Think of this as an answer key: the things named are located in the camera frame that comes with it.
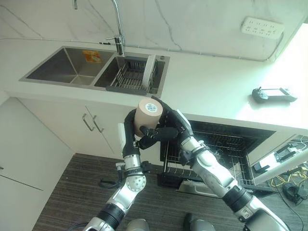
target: dishwasher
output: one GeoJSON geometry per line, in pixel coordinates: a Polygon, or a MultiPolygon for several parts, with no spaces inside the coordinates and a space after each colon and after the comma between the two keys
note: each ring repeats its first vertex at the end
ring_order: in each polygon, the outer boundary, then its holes
{"type": "MultiPolygon", "coordinates": [[[[192,120],[190,124],[196,139],[204,141],[218,162],[229,170],[241,186],[258,197],[276,192],[267,185],[255,185],[254,172],[248,159],[248,153],[274,131],[192,120]]],[[[183,193],[217,197],[197,174],[188,166],[180,164],[178,156],[176,141],[161,142],[160,161],[163,161],[164,165],[163,171],[157,174],[158,185],[176,188],[183,193]]]]}

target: gray floor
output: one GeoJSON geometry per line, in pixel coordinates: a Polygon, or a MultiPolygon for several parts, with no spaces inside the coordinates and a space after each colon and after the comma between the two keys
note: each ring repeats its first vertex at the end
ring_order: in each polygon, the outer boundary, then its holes
{"type": "MultiPolygon", "coordinates": [[[[115,191],[103,190],[98,187],[97,182],[100,178],[116,180],[116,162],[118,160],[74,155],[33,230],[65,231],[74,223],[89,221],[115,191]]],[[[180,231],[187,212],[205,218],[217,231],[242,230],[243,224],[233,216],[222,200],[158,187],[156,172],[152,171],[147,175],[146,188],[139,194],[117,230],[124,231],[132,219],[144,218],[148,221],[151,231],[180,231]]],[[[282,218],[292,231],[301,230],[298,217],[283,203],[279,195],[271,195],[261,200],[282,218]]],[[[295,210],[303,218],[303,230],[307,231],[308,201],[304,201],[295,210]]]]}

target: stainless steel sink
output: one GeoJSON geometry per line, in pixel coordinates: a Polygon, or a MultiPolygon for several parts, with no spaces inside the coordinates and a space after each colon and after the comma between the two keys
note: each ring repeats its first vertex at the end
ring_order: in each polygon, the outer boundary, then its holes
{"type": "Polygon", "coordinates": [[[151,78],[142,85],[150,55],[63,47],[20,81],[160,96],[169,57],[152,58],[151,78]]]}
{"type": "Polygon", "coordinates": [[[84,51],[91,50],[62,48],[26,78],[90,85],[114,52],[94,51],[99,54],[94,63],[87,61],[84,51]]]}

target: wall socket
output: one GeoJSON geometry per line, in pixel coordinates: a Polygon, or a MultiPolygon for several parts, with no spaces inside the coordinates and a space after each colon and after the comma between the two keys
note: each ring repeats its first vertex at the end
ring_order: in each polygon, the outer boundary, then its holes
{"type": "Polygon", "coordinates": [[[284,31],[284,25],[259,18],[247,17],[241,28],[244,34],[278,39],[284,31]]]}

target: wire rack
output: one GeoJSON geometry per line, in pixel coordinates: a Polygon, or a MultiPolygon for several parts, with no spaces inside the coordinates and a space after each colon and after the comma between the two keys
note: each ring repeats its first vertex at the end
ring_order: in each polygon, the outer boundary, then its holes
{"type": "Polygon", "coordinates": [[[124,66],[119,69],[110,86],[122,89],[146,90],[149,92],[153,85],[153,78],[157,72],[157,63],[154,65],[147,89],[144,89],[142,86],[145,65],[145,61],[125,60],[124,66]]]}
{"type": "MultiPolygon", "coordinates": [[[[194,132],[197,139],[204,140],[210,147],[218,162],[226,167],[241,185],[254,185],[254,178],[247,157],[245,138],[207,132],[194,132]]],[[[176,144],[168,142],[164,151],[164,172],[179,175],[189,180],[201,178],[188,166],[182,166],[178,161],[179,150],[176,144]]]]}

